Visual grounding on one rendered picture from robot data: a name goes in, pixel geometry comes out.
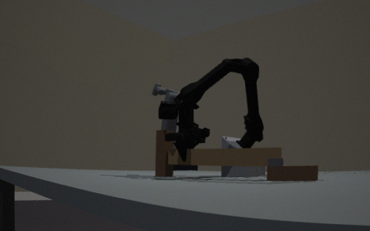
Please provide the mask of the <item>long brown wooden rail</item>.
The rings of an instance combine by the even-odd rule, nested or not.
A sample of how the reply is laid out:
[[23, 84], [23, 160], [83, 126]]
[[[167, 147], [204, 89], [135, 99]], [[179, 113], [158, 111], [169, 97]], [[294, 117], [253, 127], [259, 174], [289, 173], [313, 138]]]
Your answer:
[[268, 158], [281, 159], [281, 147], [188, 149], [184, 162], [177, 149], [168, 149], [168, 164], [195, 166], [268, 166]]

